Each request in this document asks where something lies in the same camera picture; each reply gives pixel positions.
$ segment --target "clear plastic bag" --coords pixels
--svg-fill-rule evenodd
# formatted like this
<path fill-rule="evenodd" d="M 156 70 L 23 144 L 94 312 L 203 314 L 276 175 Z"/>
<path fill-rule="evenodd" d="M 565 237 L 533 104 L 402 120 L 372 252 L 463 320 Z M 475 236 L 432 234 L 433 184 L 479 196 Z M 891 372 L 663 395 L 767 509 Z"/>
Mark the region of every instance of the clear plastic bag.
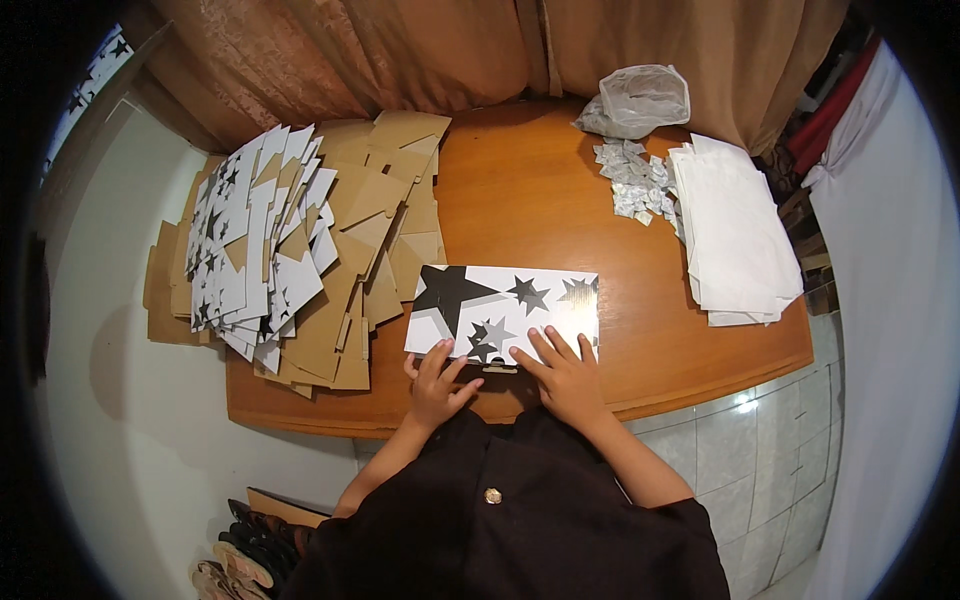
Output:
<path fill-rule="evenodd" d="M 639 139 L 661 125 L 690 120 L 690 92 L 673 65 L 639 64 L 600 80 L 600 93 L 573 126 L 584 132 Z"/>

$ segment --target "white tile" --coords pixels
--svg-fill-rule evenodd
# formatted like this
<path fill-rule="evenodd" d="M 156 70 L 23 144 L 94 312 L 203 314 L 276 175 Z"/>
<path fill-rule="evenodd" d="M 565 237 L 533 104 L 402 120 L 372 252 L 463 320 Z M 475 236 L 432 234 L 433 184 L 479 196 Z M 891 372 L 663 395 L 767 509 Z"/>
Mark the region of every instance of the white tile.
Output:
<path fill-rule="evenodd" d="M 813 359 L 817 368 L 840 360 L 843 356 L 843 327 L 840 322 L 840 313 L 809 317 L 809 320 Z"/>
<path fill-rule="evenodd" d="M 810 584 L 814 569 L 817 568 L 819 557 L 820 553 L 815 552 L 785 577 L 754 596 L 753 600 L 804 600 L 806 587 Z"/>
<path fill-rule="evenodd" d="M 678 423 L 684 423 L 689 420 L 693 420 L 694 417 L 695 414 L 693 407 L 687 406 L 686 408 L 670 411 L 669 413 L 662 413 L 660 415 L 654 415 L 653 417 L 627 420 L 624 421 L 623 425 L 630 430 L 631 433 L 638 434 L 653 431 L 655 429 L 662 429 L 663 427 L 669 427 L 670 425 L 676 425 Z"/>
<path fill-rule="evenodd" d="M 747 534 L 732 598 L 750 598 L 770 584 L 789 521 L 786 511 Z"/>
<path fill-rule="evenodd" d="M 739 572 L 740 558 L 743 556 L 743 544 L 746 541 L 746 536 L 740 536 L 734 541 L 717 546 L 720 565 L 723 566 L 723 572 L 727 575 L 727 584 L 731 588 L 733 582 L 736 581 L 736 574 Z"/>
<path fill-rule="evenodd" d="M 830 371 L 823 369 L 800 380 L 800 443 L 830 425 Z"/>
<path fill-rule="evenodd" d="M 836 423 L 843 418 L 846 369 L 844 360 L 830 365 L 830 422 Z"/>
<path fill-rule="evenodd" d="M 793 505 L 799 453 L 799 450 L 794 450 L 756 469 L 754 508 L 750 513 L 751 531 Z"/>
<path fill-rule="evenodd" d="M 797 470 L 797 488 L 794 502 L 824 482 L 827 476 L 827 456 L 830 448 L 830 431 L 824 429 L 812 440 L 800 446 L 800 463 Z"/>
<path fill-rule="evenodd" d="M 697 428 L 693 421 L 641 433 L 637 438 L 677 471 L 692 490 L 697 489 Z"/>
<path fill-rule="evenodd" d="M 786 375 L 781 375 L 780 377 L 777 377 L 776 379 L 771 379 L 766 383 L 761 383 L 758 386 L 756 386 L 756 397 L 766 396 L 767 394 L 770 394 L 771 392 L 775 392 L 780 388 L 784 388 L 790 385 L 791 383 L 800 381 L 807 375 L 817 371 L 817 369 L 818 369 L 818 365 L 816 363 L 811 363 L 806 367 L 801 367 L 796 371 L 789 372 Z"/>
<path fill-rule="evenodd" d="M 353 450 L 359 454 L 365 452 L 368 454 L 376 454 L 380 451 L 380 448 L 386 443 L 386 440 L 364 440 L 362 438 L 353 439 Z"/>
<path fill-rule="evenodd" d="M 719 413 L 720 411 L 727 410 L 733 406 L 738 406 L 740 404 L 745 404 L 750 400 L 756 397 L 756 388 L 747 388 L 742 392 L 736 392 L 734 394 L 728 394 L 723 397 L 718 397 L 715 400 L 709 402 L 704 402 L 702 404 L 697 404 L 693 408 L 696 409 L 697 419 L 700 417 L 706 417 L 707 415 L 713 415 Z"/>
<path fill-rule="evenodd" d="M 754 495 L 754 475 L 697 496 L 710 515 L 710 529 L 717 545 L 736 540 L 747 533 L 750 524 L 750 501 Z"/>
<path fill-rule="evenodd" d="M 370 462 L 370 459 L 373 458 L 373 454 L 370 452 L 357 452 L 357 472 L 359 473 L 363 467 Z"/>
<path fill-rule="evenodd" d="M 706 493 L 756 469 L 756 404 L 753 401 L 694 421 L 697 487 Z"/>
<path fill-rule="evenodd" d="M 827 528 L 834 482 L 833 477 L 828 478 L 819 488 L 794 505 L 790 524 L 786 529 L 783 552 L 777 568 L 774 569 L 774 581 L 792 571 L 817 550 Z"/>
<path fill-rule="evenodd" d="M 843 445 L 843 421 L 830 426 L 830 450 L 827 455 L 827 477 L 835 475 L 840 468 L 840 448 Z"/>
<path fill-rule="evenodd" d="M 800 447 L 800 384 L 756 400 L 756 463 L 769 465 Z"/>

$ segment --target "floor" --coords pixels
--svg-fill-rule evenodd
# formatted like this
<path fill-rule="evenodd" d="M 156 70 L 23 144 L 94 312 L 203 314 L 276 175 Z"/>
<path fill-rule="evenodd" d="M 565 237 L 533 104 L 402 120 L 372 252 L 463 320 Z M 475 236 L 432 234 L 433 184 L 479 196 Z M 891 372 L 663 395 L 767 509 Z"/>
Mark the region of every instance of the floor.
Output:
<path fill-rule="evenodd" d="M 195 599 L 185 573 L 211 558 L 228 497 L 255 486 L 331 506 L 378 444 L 237 425 L 222 355 L 148 342 L 147 251 L 160 219 L 179 218 L 204 156 L 121 105 L 88 161 L 44 224 L 51 334 L 37 430 L 75 530 L 118 595 Z M 735 597 L 819 545 L 842 425 L 836 323 L 811 320 L 808 368 L 629 423 L 707 506 Z"/>
<path fill-rule="evenodd" d="M 810 317 L 814 363 L 762 385 L 627 427 L 707 508 L 732 600 L 745 600 L 820 547 L 843 428 L 839 314 Z M 354 440 L 361 468 L 383 443 Z"/>

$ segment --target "gold button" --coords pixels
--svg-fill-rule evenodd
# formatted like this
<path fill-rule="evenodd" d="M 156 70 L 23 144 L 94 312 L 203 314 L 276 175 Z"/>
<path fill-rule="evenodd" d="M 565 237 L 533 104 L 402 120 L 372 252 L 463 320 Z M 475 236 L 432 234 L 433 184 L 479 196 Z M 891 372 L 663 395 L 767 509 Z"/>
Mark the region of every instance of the gold button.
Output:
<path fill-rule="evenodd" d="M 499 504 L 503 501 L 503 494 L 497 488 L 487 488 L 483 492 L 483 499 L 487 500 L 487 504 Z"/>

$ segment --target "wooden table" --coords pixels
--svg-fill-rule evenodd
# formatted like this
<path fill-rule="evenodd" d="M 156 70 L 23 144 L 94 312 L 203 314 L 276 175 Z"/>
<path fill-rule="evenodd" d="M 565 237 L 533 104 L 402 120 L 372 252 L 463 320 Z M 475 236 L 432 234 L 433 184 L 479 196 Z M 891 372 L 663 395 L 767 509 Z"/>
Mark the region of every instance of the wooden table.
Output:
<path fill-rule="evenodd" d="M 656 217 L 650 227 L 612 212 L 610 181 L 593 162 L 598 136 L 570 126 L 583 102 L 522 103 L 454 116 L 435 195 L 450 264 L 600 274 L 600 370 L 622 420 L 697 404 L 813 362 L 803 297 L 768 327 L 708 327 L 690 296 L 684 247 Z M 660 128 L 658 156 L 688 139 Z M 371 342 L 369 392 L 314 401 L 257 378 L 229 352 L 227 405 L 237 422 L 307 433 L 387 438 L 408 406 L 402 370 L 409 305 Z M 478 374 L 468 367 L 464 380 Z M 511 422 L 536 397 L 524 372 L 490 375 L 472 408 Z"/>

